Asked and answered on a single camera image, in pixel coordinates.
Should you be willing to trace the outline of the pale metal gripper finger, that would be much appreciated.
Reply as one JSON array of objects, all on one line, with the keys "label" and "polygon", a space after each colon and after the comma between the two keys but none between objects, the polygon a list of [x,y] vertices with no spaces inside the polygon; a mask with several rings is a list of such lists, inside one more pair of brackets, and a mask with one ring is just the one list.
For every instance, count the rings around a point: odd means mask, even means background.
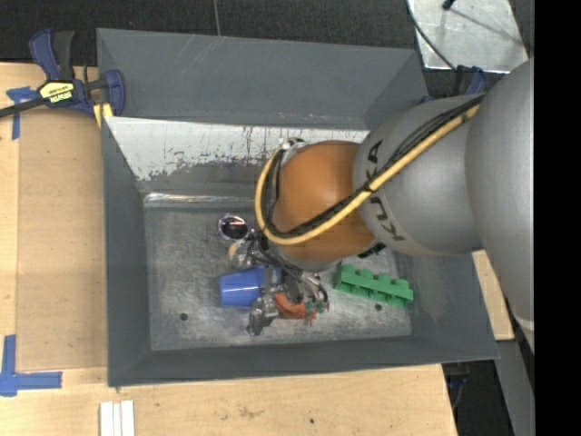
[{"label": "pale metal gripper finger", "polygon": [[277,317],[278,309],[271,295],[258,297],[251,306],[251,314],[255,317]]},{"label": "pale metal gripper finger", "polygon": [[250,315],[249,324],[247,326],[247,333],[250,336],[260,336],[264,328],[271,325],[273,322],[272,318]]}]

